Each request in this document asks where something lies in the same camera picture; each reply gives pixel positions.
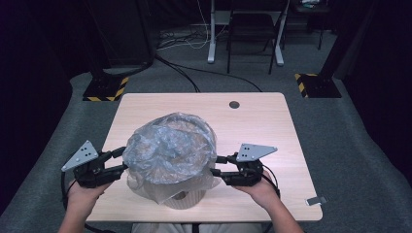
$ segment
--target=clear plastic bag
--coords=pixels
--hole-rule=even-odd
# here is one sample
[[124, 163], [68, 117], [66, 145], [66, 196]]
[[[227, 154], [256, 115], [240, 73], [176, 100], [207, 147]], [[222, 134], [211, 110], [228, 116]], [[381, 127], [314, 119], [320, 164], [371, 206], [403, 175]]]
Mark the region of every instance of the clear plastic bag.
[[137, 129], [123, 152], [129, 167], [128, 186], [158, 204], [183, 200], [191, 191], [203, 190], [204, 194], [218, 185], [220, 180], [210, 172], [216, 158], [212, 128], [199, 116], [182, 113], [157, 118]]

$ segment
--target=wooden table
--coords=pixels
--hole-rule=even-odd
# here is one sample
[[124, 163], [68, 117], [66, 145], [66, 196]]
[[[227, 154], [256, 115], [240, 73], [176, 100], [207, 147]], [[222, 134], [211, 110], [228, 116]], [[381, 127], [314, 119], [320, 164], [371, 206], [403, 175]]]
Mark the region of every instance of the wooden table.
[[[229, 107], [237, 101], [238, 109]], [[319, 220], [320, 206], [307, 206], [317, 196], [281, 93], [150, 93], [125, 94], [107, 136], [103, 151], [126, 145], [134, 130], [147, 122], [181, 112], [206, 120], [217, 134], [218, 155], [239, 151], [242, 143], [273, 146], [278, 151], [261, 159], [276, 175], [282, 201], [296, 220]], [[107, 167], [120, 165], [111, 159]], [[222, 171], [236, 171], [233, 164], [217, 164]], [[187, 210], [173, 210], [133, 193], [127, 172], [99, 198], [89, 221], [132, 222], [257, 222], [269, 221], [267, 212], [252, 198], [221, 182]]]

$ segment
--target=gray carpet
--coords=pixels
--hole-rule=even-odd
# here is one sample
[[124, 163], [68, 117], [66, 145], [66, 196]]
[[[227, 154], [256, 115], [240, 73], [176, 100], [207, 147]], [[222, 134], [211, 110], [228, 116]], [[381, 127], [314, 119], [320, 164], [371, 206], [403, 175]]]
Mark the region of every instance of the gray carpet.
[[[284, 67], [273, 67], [267, 55], [233, 55], [231, 75], [248, 79], [262, 91], [285, 94], [314, 186], [328, 202], [324, 217], [301, 222], [307, 232], [412, 232], [412, 190], [406, 179], [370, 139], [339, 80], [342, 98], [304, 99], [295, 73], [318, 73], [335, 36], [325, 34], [317, 50], [318, 35], [292, 34], [284, 50]], [[168, 61], [225, 74], [224, 43], [218, 44], [215, 64], [208, 64], [208, 46], [188, 46], [158, 52]], [[111, 70], [118, 73], [123, 70]], [[202, 92], [256, 92], [251, 84], [226, 76], [185, 70]], [[63, 219], [60, 168], [70, 152], [85, 140], [101, 149], [119, 102], [84, 102], [82, 94], [90, 74], [72, 79], [73, 96], [49, 144], [1, 215], [1, 232], [55, 232]], [[130, 77], [125, 92], [194, 92], [188, 80], [158, 62]], [[131, 223], [93, 222], [117, 232], [129, 232]]]

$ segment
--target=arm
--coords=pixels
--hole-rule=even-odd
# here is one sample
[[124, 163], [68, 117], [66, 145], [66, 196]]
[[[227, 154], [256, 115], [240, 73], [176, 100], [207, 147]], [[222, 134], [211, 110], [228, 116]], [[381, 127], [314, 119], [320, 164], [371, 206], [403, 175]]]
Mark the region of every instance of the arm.
[[74, 183], [69, 191], [66, 215], [58, 232], [84, 232], [87, 217], [91, 214], [99, 196], [110, 184], [107, 183], [96, 188], [84, 188], [80, 187], [78, 183]]
[[[266, 171], [264, 171], [264, 175], [270, 178]], [[275, 232], [303, 232], [268, 181], [262, 179], [254, 186], [235, 186], [234, 188], [251, 195], [252, 199], [269, 213]]]

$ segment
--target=yellow and black hazard tape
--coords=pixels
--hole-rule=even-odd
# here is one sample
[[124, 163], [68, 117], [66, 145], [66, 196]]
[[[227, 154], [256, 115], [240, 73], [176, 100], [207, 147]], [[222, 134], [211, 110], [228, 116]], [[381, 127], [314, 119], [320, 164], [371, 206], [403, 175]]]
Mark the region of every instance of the yellow and black hazard tape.
[[317, 74], [294, 74], [294, 78], [297, 81], [297, 85], [299, 86], [299, 91], [302, 94], [302, 97], [303, 98], [308, 98], [309, 97], [308, 93], [307, 93], [305, 85], [304, 85], [304, 83], [301, 79], [302, 76], [314, 76], [315, 77], [315, 76], [318, 76], [318, 75]]
[[120, 100], [121, 95], [124, 92], [124, 88], [126, 87], [127, 82], [128, 82], [128, 77], [124, 78], [121, 81], [119, 89], [117, 90], [114, 96], [84, 96], [83, 100], [84, 101], [118, 101]]

